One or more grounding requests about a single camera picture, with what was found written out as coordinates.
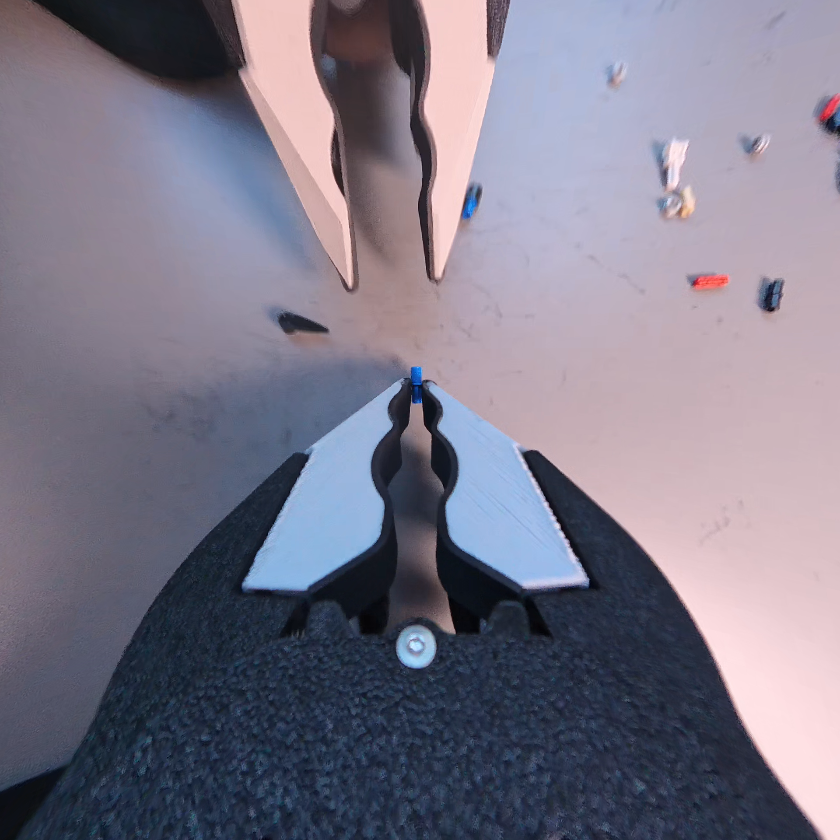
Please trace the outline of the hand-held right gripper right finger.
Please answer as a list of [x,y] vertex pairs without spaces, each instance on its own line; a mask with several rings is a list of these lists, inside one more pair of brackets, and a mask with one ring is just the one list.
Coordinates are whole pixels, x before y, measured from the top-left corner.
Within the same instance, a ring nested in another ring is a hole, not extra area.
[[524,449],[432,381],[423,417],[444,494],[437,573],[450,596],[534,596],[585,589],[574,554]]

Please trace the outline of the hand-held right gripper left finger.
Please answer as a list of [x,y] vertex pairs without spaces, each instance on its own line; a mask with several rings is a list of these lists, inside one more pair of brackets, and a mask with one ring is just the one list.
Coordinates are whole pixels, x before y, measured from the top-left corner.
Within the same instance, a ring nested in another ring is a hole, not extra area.
[[306,450],[306,463],[255,555],[243,592],[314,593],[363,551],[385,525],[374,456],[395,430],[397,406],[410,403],[400,380]]

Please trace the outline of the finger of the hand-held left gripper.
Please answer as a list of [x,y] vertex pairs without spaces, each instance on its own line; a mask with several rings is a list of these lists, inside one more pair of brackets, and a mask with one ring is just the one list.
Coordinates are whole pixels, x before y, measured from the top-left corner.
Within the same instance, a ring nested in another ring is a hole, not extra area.
[[239,72],[322,247],[344,288],[358,259],[343,126],[322,63],[326,1],[236,1]]
[[444,278],[459,230],[496,59],[485,1],[416,1],[411,129],[422,163],[418,215],[427,276]]

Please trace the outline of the white lego connector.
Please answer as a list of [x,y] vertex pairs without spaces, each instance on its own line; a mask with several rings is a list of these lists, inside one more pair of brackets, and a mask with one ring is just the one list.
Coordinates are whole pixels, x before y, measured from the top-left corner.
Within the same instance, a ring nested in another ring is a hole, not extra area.
[[688,140],[672,139],[661,150],[660,165],[667,193],[675,193],[679,189],[689,146]]

